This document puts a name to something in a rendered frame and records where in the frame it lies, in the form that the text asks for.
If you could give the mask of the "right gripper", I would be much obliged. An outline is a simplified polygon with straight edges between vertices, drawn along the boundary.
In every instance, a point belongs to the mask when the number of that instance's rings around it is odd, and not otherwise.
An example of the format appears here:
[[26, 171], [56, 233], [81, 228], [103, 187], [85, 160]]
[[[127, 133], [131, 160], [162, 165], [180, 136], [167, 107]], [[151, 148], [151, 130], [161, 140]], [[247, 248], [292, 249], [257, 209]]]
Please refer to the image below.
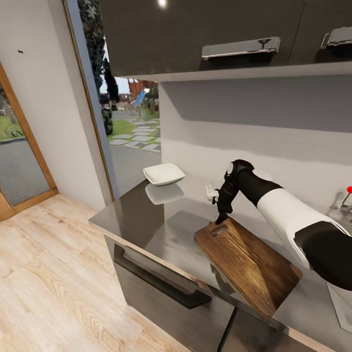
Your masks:
[[237, 194], [228, 193], [223, 186], [221, 189], [216, 189], [215, 191], [219, 192], [218, 201], [216, 203], [220, 214], [216, 224], [221, 224], [224, 220], [228, 219], [228, 214], [232, 213], [233, 209], [231, 203]]

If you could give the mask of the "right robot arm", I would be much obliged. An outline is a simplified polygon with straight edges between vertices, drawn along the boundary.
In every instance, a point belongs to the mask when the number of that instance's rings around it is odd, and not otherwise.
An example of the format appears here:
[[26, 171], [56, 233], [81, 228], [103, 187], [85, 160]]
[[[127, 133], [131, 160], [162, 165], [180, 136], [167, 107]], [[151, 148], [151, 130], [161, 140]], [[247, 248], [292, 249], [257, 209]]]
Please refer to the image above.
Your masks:
[[228, 219], [239, 192], [255, 205], [283, 246], [306, 270], [314, 270], [352, 309], [352, 236], [339, 223], [321, 214], [276, 184], [267, 172], [254, 169], [243, 159], [228, 165], [221, 189], [205, 184], [209, 201], [215, 201], [219, 217]]

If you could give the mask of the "cutting board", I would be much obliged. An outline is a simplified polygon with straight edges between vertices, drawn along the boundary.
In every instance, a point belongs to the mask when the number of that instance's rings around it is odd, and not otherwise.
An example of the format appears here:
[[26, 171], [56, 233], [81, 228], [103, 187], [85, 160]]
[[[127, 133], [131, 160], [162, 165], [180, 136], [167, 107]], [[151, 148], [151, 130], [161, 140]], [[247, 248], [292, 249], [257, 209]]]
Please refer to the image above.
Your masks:
[[[195, 241], [264, 318], [271, 318], [303, 277], [289, 260], [228, 216], [195, 232]], [[219, 228], [216, 237], [210, 234]]]

